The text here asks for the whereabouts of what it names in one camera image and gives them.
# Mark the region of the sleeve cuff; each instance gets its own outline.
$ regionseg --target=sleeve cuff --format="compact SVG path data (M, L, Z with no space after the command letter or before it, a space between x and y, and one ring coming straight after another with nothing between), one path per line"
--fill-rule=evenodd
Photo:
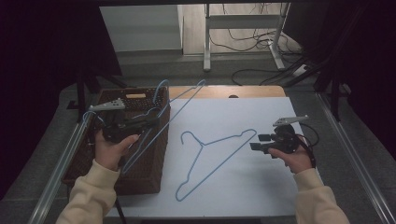
M314 189L323 186L323 182L320 180L317 170L314 168L300 172L294 176L298 191L304 191Z
M109 170L97 163L96 160L93 160L92 167L85 178L88 183L98 188L113 189L119 176L120 170L117 172Z

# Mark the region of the forearm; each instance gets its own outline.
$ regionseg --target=forearm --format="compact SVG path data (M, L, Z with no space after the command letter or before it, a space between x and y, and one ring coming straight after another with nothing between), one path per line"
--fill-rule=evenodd
M57 223L102 223L116 200L114 185L120 172L110 171L93 161L91 170L76 180L70 202Z
M329 187L323 186L315 169L294 176L299 192L296 198L296 217L299 224L349 223L338 207Z

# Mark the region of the wall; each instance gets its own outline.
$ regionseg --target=wall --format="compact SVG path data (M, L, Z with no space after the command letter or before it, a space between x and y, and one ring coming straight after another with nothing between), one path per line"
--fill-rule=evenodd
M179 6L101 7L116 52L181 49Z

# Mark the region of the person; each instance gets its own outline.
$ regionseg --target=person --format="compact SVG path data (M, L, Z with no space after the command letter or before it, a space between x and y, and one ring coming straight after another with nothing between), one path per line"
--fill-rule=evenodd
M138 139L131 135L118 144L105 140L102 131L95 136L95 159L91 170L76 180L70 202L59 215L57 224L103 223L103 217L116 201L114 185L120 175L118 163L127 147ZM300 224L349 223L337 206L332 190L323 185L305 150L299 146L292 154L270 148L270 154L282 159L295 173L298 193L296 218Z

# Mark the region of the brown wicker basket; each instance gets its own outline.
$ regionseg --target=brown wicker basket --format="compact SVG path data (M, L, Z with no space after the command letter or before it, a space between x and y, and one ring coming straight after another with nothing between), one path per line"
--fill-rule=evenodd
M129 119L134 116L144 114L153 107L163 108L166 106L168 100L167 89L160 88L155 103L152 103L154 93L155 88L102 90L98 104L103 104L121 98L126 106L126 118ZM105 115L106 111L99 113L99 116L102 118ZM160 124L153 128L148 135L147 141L143 143L142 148L145 148L151 139L163 128L164 125L168 123L169 117L170 106L166 107L164 113L161 115ZM89 122L86 130L91 130L92 128L98 130L100 126L101 122L98 120L95 122L91 121ZM89 146L88 142L88 132L85 132L62 179L63 183L69 187L73 187L76 179L79 176L86 175L91 169L94 150ZM115 190L118 195L150 194L158 193L160 191L161 179L163 176L163 159L167 142L168 126L162 131L151 146L147 148L145 153L138 159L130 171L120 176L115 186ZM128 161L134 152L137 151L139 145L139 143L134 144L129 153L125 156L125 160Z

